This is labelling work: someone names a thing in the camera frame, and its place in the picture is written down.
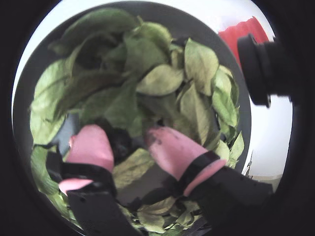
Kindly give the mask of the gripper finger with pink tip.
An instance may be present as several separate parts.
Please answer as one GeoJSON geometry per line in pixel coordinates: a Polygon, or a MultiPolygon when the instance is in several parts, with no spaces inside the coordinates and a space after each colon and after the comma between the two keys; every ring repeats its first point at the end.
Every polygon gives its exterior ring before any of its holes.
{"type": "Polygon", "coordinates": [[[226,166],[226,160],[177,130],[151,128],[145,141],[155,162],[169,175],[165,188],[175,197],[196,202],[203,214],[260,208],[273,194],[271,185],[226,166]]]}
{"type": "Polygon", "coordinates": [[[113,181],[114,155],[105,131],[84,126],[69,140],[66,161],[49,152],[46,168],[50,178],[67,195],[75,219],[88,236],[139,236],[125,218],[113,181]]]}

